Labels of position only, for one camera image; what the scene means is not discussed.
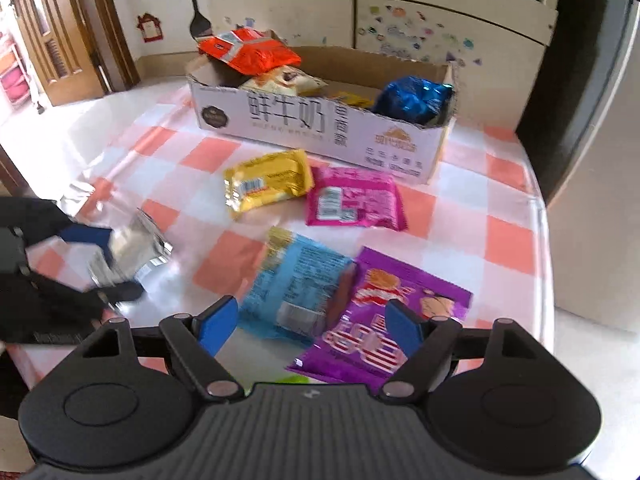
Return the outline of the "silver foil snack packet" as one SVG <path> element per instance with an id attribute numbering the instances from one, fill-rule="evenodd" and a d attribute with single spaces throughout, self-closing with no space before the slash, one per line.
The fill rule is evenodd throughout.
<path id="1" fill-rule="evenodd" d="M 168 263 L 174 246 L 158 225 L 142 209 L 138 209 L 128 226 L 113 231 L 108 242 L 112 260 L 107 263 L 97 252 L 88 265 L 89 274 L 99 286 L 133 281 L 151 268 Z"/>

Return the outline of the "purple snack bag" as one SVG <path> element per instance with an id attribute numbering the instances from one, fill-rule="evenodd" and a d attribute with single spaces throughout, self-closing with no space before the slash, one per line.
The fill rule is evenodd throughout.
<path id="1" fill-rule="evenodd" d="M 462 321 L 472 292 L 369 247 L 360 250 L 356 265 L 346 309 L 288 370 L 320 382 L 363 384 L 376 393 L 407 361 L 387 330 L 386 304 L 398 300 L 424 320 L 440 315 Z"/>

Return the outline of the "green cracker packet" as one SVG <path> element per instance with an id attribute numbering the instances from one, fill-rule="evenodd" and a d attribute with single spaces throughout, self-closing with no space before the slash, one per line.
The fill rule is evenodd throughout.
<path id="1" fill-rule="evenodd" d="M 279 384 L 292 384 L 292 385 L 307 385 L 310 383 L 308 377 L 299 375 L 299 374 L 291 374 L 285 377 L 278 379 Z"/>

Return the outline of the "light blue snack packet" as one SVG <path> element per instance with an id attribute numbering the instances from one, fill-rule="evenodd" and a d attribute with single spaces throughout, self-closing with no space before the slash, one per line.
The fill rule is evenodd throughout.
<path id="1" fill-rule="evenodd" d="M 266 253 L 239 308 L 239 326 L 266 339 L 308 346 L 326 329 L 326 311 L 352 264 L 323 244 L 274 226 Z"/>

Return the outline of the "pink snack packet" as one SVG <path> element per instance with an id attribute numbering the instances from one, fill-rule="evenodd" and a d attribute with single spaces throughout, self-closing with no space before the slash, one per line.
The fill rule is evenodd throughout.
<path id="1" fill-rule="evenodd" d="M 407 229 L 404 205 L 390 174 L 330 166 L 311 171 L 314 187 L 307 194 L 307 226 Z"/>

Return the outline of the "blue foil snack bag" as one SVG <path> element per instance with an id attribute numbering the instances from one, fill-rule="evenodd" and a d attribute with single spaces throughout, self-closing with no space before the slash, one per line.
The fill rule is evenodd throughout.
<path id="1" fill-rule="evenodd" d="M 446 116 L 454 87 L 416 76 L 390 82 L 370 111 L 419 126 L 436 125 Z"/>

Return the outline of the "small yellow snack packet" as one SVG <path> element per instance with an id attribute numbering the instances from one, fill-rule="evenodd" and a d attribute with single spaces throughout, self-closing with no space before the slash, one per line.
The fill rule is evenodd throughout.
<path id="1" fill-rule="evenodd" d="M 358 110 L 370 110 L 374 105 L 373 100 L 347 91 L 331 92 L 328 98 L 341 105 L 358 108 Z"/>

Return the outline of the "red snack bag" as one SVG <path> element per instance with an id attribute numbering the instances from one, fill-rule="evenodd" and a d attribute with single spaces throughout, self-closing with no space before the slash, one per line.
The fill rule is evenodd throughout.
<path id="1" fill-rule="evenodd" d="M 302 58 L 271 32 L 258 32 L 250 27 L 202 39 L 198 50 L 245 76 L 302 64 Z"/>

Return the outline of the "cream croissant packet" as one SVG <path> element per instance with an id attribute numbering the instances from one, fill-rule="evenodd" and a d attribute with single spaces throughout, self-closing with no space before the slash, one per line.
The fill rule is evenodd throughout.
<path id="1" fill-rule="evenodd" d="M 326 83 L 294 66 L 280 66 L 240 85 L 245 91 L 282 94 L 282 96 L 320 96 Z"/>

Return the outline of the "pink checkered tablecloth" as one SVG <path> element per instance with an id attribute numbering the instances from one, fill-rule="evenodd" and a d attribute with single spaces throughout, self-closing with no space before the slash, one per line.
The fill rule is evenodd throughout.
<path id="1" fill-rule="evenodd" d="M 404 362 L 385 305 L 488 328 L 513 318 L 553 334 L 546 207 L 521 144 L 450 127 L 426 183 L 201 128 L 191 92 L 161 100 L 80 175 L 66 219 L 98 246 L 49 236 L 40 274 L 85 290 L 132 278 L 130 326 L 238 302 L 217 361 L 243 387 L 295 372 L 378 384 Z"/>

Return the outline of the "pink shelf rack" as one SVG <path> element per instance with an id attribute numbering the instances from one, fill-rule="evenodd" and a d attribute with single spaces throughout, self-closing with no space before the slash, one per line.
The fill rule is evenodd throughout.
<path id="1" fill-rule="evenodd" d="M 1 96 L 12 113 L 37 101 L 37 86 L 27 70 L 20 47 L 9 32 L 1 34 Z"/>

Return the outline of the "brown wooden door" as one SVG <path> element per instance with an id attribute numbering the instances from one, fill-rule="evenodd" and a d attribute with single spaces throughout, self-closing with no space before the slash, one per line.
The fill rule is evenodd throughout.
<path id="1" fill-rule="evenodd" d="M 114 0 L 10 0 L 53 106 L 101 99 L 140 82 Z"/>

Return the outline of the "white cardboard milk box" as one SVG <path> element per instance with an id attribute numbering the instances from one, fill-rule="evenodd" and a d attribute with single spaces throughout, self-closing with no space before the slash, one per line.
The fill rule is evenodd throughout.
<path id="1" fill-rule="evenodd" d="M 341 47 L 299 47 L 304 73 L 326 83 L 321 96 L 282 96 L 244 90 L 244 76 L 207 55 L 186 66 L 198 124 L 225 136 L 302 148 L 324 157 L 425 183 L 434 174 L 454 128 L 453 96 L 426 126 L 337 101 L 338 92 L 374 100 L 408 76 L 454 87 L 454 64 L 431 64 Z"/>

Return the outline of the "cream wooden cabinet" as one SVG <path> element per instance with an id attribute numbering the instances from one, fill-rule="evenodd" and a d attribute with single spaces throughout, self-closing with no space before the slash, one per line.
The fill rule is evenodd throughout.
<path id="1" fill-rule="evenodd" d="M 293 47 L 345 47 L 457 66 L 460 118 L 513 130 L 551 42 L 558 0 L 208 0 L 216 32 L 271 29 Z"/>

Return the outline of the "red house wall sticker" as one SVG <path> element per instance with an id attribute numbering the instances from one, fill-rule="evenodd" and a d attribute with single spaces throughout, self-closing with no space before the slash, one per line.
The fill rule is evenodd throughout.
<path id="1" fill-rule="evenodd" d="M 151 13 L 143 13 L 137 16 L 137 29 L 140 30 L 142 41 L 145 44 L 164 39 L 162 22 Z"/>

